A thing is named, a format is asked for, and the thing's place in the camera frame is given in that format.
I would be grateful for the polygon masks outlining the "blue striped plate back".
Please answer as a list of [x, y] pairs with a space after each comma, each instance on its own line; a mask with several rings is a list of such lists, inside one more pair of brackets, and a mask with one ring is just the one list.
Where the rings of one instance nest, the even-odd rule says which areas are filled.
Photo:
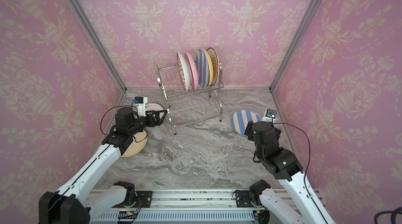
[[245, 130], [249, 121], [259, 122], [262, 119], [256, 113], [249, 110], [240, 110], [231, 116], [232, 128], [242, 136], [245, 136]]

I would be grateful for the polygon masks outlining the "blue striped plate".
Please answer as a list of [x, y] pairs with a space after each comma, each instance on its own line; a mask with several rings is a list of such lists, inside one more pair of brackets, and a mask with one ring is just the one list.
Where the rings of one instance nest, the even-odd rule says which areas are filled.
[[199, 49], [196, 55], [196, 67], [198, 72], [198, 83], [200, 88], [206, 88], [209, 81], [209, 66], [206, 54], [203, 49]]
[[245, 130], [249, 121], [259, 122], [262, 119], [256, 113], [249, 110], [240, 110], [231, 116], [232, 128], [242, 136], [245, 136]]

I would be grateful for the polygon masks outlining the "pink plate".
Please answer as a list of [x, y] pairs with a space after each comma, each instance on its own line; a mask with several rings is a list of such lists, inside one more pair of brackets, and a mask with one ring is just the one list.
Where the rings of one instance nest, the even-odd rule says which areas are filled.
[[188, 52], [185, 52], [184, 55], [189, 63], [189, 67], [191, 70], [191, 77], [192, 77], [191, 87], [193, 88], [193, 90], [196, 90], [199, 86], [199, 83], [198, 83], [199, 77], [198, 77], [198, 71], [197, 71], [195, 60], [193, 59], [192, 55]]

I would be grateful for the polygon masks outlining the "scale pattern plate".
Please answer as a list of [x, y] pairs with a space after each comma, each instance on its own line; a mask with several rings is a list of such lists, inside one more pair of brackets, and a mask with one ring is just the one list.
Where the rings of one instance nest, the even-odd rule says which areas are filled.
[[177, 53], [177, 63], [178, 63], [179, 75], [180, 75], [180, 80], [181, 80], [183, 89], [185, 92], [188, 92], [191, 87], [191, 82], [192, 82], [192, 74], [191, 74], [189, 63], [188, 63], [186, 57], [179, 52]]

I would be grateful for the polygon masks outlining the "blue striped plate front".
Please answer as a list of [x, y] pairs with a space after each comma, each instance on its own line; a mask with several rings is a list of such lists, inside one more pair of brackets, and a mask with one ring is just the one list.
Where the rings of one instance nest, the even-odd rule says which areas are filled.
[[209, 81], [209, 66], [206, 54], [203, 49], [199, 49], [196, 55], [196, 67], [198, 72], [198, 83], [200, 88], [206, 88]]

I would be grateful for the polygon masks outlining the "yellow bear plate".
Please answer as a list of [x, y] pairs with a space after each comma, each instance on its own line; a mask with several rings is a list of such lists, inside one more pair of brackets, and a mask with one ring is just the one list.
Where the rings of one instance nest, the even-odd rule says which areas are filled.
[[208, 87], [209, 84], [210, 84], [210, 81], [213, 79], [213, 70], [212, 70], [213, 65], [212, 65], [212, 61], [211, 61], [211, 58], [210, 58], [208, 52], [205, 49], [203, 49], [203, 50], [204, 50], [204, 52], [206, 54], [207, 61], [208, 61], [208, 66], [209, 66], [209, 81], [208, 81], [208, 85], [207, 85], [207, 87]]

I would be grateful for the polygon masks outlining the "sunburst plate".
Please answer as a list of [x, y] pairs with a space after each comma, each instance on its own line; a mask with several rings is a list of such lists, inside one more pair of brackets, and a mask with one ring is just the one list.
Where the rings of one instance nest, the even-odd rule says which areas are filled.
[[213, 79], [210, 81], [210, 86], [214, 86], [218, 80], [218, 76], [219, 76], [219, 59], [218, 59], [218, 55], [215, 51], [214, 48], [208, 48], [207, 52], [211, 58], [212, 61], [212, 65], [213, 65]]
[[146, 105], [146, 111], [161, 111], [160, 117], [164, 115], [165, 108], [156, 102], [150, 102]]

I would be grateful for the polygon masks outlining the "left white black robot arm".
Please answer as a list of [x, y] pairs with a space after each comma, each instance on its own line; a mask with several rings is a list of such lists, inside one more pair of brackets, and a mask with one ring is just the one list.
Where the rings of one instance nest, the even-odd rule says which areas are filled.
[[135, 186], [116, 182], [107, 191], [88, 198], [104, 173], [135, 141], [135, 135], [147, 127], [160, 126], [167, 110], [137, 113], [129, 106], [119, 106], [115, 125], [89, 161], [55, 192], [44, 193], [38, 203], [40, 224], [89, 224], [116, 205], [141, 207]]

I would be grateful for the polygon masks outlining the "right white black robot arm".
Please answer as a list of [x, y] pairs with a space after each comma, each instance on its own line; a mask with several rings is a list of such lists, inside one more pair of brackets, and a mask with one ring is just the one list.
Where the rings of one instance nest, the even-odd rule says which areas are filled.
[[255, 145], [257, 163], [278, 180], [290, 195], [297, 209], [281, 199], [264, 180], [250, 186], [254, 205], [274, 213], [284, 224], [333, 224], [334, 220], [311, 187], [296, 155], [279, 145], [281, 131], [272, 122], [249, 121], [245, 135]]

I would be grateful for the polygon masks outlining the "steel two-tier dish rack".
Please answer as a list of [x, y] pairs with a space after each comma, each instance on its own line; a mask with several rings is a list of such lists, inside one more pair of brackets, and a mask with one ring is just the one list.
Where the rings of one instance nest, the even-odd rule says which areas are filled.
[[223, 104], [220, 99], [224, 88], [222, 73], [214, 86], [184, 91], [179, 79], [177, 64], [159, 67], [154, 64], [156, 78], [167, 110], [167, 125], [171, 133], [177, 128], [218, 118], [223, 121]]

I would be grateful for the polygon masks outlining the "cream plate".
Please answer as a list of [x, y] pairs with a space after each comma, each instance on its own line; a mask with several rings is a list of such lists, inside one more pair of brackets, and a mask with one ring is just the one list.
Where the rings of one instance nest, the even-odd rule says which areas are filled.
[[123, 158], [132, 157], [138, 154], [147, 144], [148, 133], [146, 130], [139, 132], [133, 136], [133, 142], [127, 148], [127, 150], [122, 154]]

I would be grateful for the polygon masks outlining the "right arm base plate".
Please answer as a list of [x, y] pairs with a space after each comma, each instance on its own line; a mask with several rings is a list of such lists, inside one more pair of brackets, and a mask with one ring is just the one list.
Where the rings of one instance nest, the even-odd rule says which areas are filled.
[[261, 207], [260, 200], [255, 192], [250, 190], [235, 190], [233, 198], [238, 208]]

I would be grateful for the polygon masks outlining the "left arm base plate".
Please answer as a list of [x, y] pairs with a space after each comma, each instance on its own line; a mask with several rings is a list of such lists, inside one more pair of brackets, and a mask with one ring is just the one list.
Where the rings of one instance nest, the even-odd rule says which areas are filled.
[[140, 190], [128, 193], [125, 200], [117, 205], [124, 208], [150, 208], [153, 191]]

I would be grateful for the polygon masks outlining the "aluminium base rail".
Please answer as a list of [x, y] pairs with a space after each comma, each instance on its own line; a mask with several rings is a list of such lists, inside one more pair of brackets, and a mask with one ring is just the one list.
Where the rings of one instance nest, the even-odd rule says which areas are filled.
[[[238, 208], [232, 196], [235, 190], [151, 190], [153, 195], [150, 208], [124, 208], [116, 205], [90, 224], [267, 224], [276, 217], [264, 207]], [[91, 194], [89, 198], [105, 191]], [[297, 209], [286, 190], [275, 192], [294, 210]]]

